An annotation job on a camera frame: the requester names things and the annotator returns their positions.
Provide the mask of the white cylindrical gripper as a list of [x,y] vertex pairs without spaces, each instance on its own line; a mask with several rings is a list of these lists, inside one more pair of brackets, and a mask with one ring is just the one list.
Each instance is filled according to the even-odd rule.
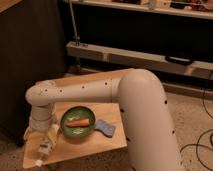
[[46,132],[47,136],[52,143],[57,142],[59,125],[54,124],[56,122],[55,106],[33,106],[31,108],[29,127],[38,132]]

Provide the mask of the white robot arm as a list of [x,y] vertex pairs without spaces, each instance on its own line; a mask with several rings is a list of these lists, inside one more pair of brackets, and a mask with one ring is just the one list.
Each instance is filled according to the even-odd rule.
[[44,132],[53,125],[56,102],[119,104],[128,152],[135,171],[184,171],[164,88],[146,69],[132,69],[118,78],[57,86],[47,80],[26,92],[32,105],[29,127]]

